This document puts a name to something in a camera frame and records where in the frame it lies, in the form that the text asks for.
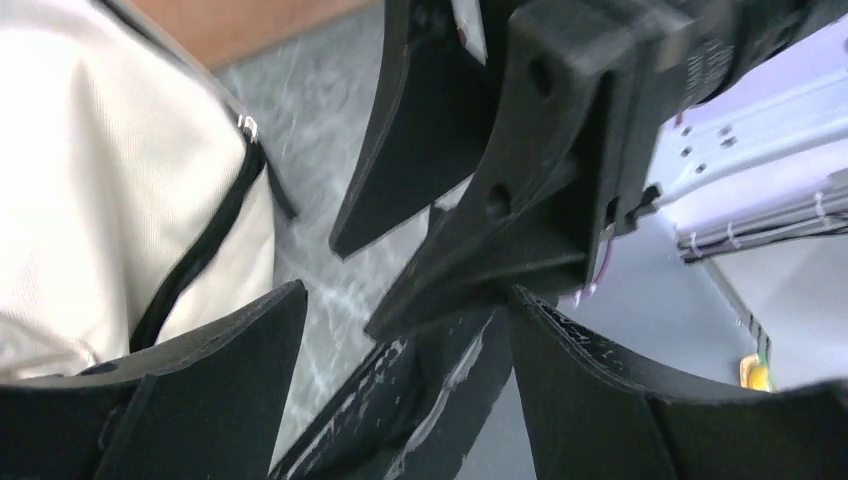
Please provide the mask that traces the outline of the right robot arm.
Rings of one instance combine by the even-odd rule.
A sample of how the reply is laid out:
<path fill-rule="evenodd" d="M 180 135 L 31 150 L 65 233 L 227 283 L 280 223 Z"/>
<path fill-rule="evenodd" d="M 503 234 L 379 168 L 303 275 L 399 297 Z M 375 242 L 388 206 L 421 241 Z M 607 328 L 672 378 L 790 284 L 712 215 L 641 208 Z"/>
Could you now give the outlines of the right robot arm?
<path fill-rule="evenodd" d="M 739 170 L 844 135 L 838 114 L 691 136 L 669 195 L 646 177 L 662 125 L 844 17 L 843 1 L 483 1 L 486 59 L 448 1 L 389 1 L 373 110 L 330 235 L 346 258 L 461 182 L 367 333 L 412 336 L 521 286 L 594 282 L 601 234 Z"/>

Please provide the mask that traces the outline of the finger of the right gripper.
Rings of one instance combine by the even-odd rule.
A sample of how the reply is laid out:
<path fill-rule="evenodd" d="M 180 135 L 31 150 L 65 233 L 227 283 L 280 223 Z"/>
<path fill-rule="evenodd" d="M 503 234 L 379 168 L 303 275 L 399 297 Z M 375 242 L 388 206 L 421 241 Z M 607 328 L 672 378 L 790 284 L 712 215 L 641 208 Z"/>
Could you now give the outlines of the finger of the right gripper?
<path fill-rule="evenodd" d="M 459 203 L 433 226 L 367 324 L 413 336 L 519 284 L 560 294 L 586 281 L 610 199 L 608 74 L 510 70 L 488 145 Z"/>
<path fill-rule="evenodd" d="M 477 168 L 504 75 L 508 1 L 479 4 L 480 62 L 450 1 L 388 1 L 382 62 L 361 153 L 329 238 L 347 258 L 417 215 Z"/>

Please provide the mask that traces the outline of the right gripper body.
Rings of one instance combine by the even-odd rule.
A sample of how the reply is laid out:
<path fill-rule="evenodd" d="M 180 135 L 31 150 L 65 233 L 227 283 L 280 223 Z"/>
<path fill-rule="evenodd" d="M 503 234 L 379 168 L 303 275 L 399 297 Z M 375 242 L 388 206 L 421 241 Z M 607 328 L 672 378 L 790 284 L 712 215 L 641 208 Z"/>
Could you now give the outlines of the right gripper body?
<path fill-rule="evenodd" d="M 510 92 L 533 149 L 514 221 L 568 239 L 633 231 L 663 123 L 847 12 L 843 1 L 531 1 L 510 18 Z"/>

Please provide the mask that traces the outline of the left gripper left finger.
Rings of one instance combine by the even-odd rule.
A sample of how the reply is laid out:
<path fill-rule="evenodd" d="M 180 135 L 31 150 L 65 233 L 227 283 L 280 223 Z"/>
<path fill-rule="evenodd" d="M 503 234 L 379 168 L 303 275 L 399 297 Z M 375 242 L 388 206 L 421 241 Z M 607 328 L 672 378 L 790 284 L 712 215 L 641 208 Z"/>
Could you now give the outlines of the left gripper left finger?
<path fill-rule="evenodd" d="M 263 479 L 299 353 L 307 291 L 73 376 L 1 388 L 5 479 Z"/>

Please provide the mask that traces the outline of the beige canvas backpack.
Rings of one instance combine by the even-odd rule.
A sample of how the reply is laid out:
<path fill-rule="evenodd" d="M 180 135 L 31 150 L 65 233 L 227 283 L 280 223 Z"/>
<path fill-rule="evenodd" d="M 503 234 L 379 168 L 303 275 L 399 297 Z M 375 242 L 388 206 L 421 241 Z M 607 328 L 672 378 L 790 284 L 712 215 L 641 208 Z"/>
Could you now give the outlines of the beige canvas backpack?
<path fill-rule="evenodd" d="M 75 375 L 272 287 L 255 121 L 127 1 L 1 5 L 1 379 Z"/>

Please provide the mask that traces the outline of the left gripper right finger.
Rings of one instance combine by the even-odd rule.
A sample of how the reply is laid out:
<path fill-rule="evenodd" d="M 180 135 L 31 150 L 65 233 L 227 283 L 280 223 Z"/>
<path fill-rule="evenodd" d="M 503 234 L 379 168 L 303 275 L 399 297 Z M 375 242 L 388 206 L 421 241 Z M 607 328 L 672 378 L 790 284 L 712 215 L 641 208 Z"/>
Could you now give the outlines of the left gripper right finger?
<path fill-rule="evenodd" d="M 843 479 L 847 385 L 760 393 L 646 358 L 513 289 L 515 376 L 540 479 Z"/>

